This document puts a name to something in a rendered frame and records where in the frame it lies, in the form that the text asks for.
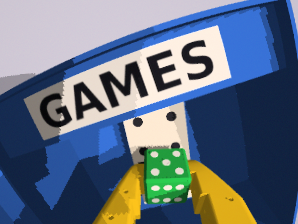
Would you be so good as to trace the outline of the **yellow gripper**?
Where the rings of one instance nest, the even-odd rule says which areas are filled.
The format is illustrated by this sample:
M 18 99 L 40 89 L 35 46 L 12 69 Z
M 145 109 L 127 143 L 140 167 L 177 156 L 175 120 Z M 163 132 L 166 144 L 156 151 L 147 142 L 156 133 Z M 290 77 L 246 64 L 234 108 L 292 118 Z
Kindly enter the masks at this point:
M 241 196 L 196 160 L 187 160 L 194 213 L 202 224 L 257 224 Z M 92 224 L 135 224 L 140 219 L 144 164 L 133 165 Z

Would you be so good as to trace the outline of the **green die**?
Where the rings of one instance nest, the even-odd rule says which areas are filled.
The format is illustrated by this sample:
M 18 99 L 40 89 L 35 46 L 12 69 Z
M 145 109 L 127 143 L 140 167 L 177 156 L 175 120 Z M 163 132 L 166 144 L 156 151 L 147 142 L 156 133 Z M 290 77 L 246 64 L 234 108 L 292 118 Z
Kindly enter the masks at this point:
M 144 151 L 144 190 L 147 204 L 185 203 L 190 184 L 191 174 L 183 148 Z

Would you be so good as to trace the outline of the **cream domino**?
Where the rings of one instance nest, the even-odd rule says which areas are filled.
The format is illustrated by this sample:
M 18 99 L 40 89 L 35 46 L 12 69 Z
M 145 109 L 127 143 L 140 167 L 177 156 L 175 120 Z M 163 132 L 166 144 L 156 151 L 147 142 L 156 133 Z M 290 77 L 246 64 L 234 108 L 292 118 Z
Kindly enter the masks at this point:
M 124 122 L 135 164 L 144 164 L 147 149 L 183 148 L 190 160 L 184 102 Z

